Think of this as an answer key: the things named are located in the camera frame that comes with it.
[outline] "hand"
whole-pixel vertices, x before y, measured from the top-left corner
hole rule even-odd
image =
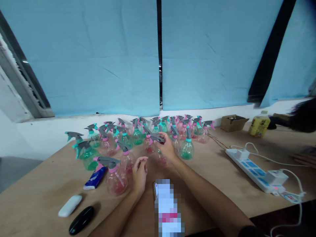
[[[159,142],[154,141],[155,145],[158,147],[158,149],[162,152],[162,154],[171,161],[174,159],[178,159],[177,154],[175,153],[172,141],[167,133],[159,132],[159,135],[165,139],[165,144],[161,145]]]
[[[142,156],[137,159],[133,167],[133,191],[142,195],[145,190],[148,157]]]

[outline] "small brown box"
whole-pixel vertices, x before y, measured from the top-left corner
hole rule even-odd
[[[245,123],[248,121],[248,118],[240,117],[238,115],[228,115],[222,117],[221,129],[226,132],[235,132],[242,130],[244,128]]]

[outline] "light blue curtain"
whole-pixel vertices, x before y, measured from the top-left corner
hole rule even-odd
[[[156,0],[1,0],[56,116],[159,114]]]
[[[316,78],[316,6],[296,0],[261,107],[302,98]]]
[[[282,0],[162,0],[163,109],[247,104]]]

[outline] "power strip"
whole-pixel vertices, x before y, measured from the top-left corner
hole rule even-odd
[[[240,152],[238,149],[226,149],[226,154],[251,178],[265,193],[273,193],[278,195],[278,192],[285,191],[285,188],[279,184],[269,184],[267,181],[267,173],[258,167],[249,158],[249,152]]]

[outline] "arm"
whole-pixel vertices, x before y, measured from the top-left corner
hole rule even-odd
[[[159,132],[166,140],[164,145],[155,141],[161,152],[177,169],[191,193],[227,237],[237,237],[247,225],[254,225],[249,218],[219,189],[186,165],[175,153],[166,133]]]
[[[132,210],[144,193],[147,167],[145,166],[148,157],[139,157],[133,167],[133,188],[120,204],[108,215],[89,235],[99,236],[120,236],[125,222]]]

